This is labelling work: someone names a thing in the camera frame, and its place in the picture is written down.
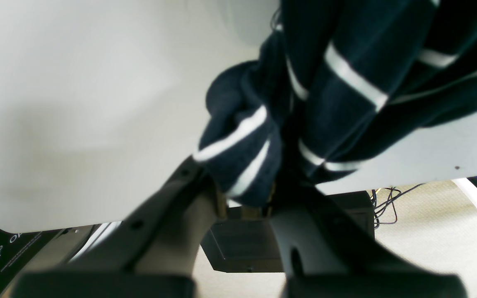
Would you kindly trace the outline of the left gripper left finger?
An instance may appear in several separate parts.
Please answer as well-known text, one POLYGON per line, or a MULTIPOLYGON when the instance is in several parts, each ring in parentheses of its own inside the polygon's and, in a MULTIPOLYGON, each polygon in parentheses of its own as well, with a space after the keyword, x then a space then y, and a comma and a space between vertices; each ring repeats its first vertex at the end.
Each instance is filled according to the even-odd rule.
POLYGON ((105 240, 75 260, 21 275, 12 298, 197 298, 193 266, 217 220, 208 173, 192 157, 105 240))

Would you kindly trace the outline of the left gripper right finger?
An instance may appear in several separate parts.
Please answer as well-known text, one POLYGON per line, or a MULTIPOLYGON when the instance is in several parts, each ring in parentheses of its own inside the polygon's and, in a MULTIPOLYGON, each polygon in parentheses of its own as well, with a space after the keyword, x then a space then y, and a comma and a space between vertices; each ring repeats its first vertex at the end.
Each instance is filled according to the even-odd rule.
POLYGON ((270 225, 282 298, 465 298, 456 275, 429 272, 385 249, 311 185, 276 186, 270 225))

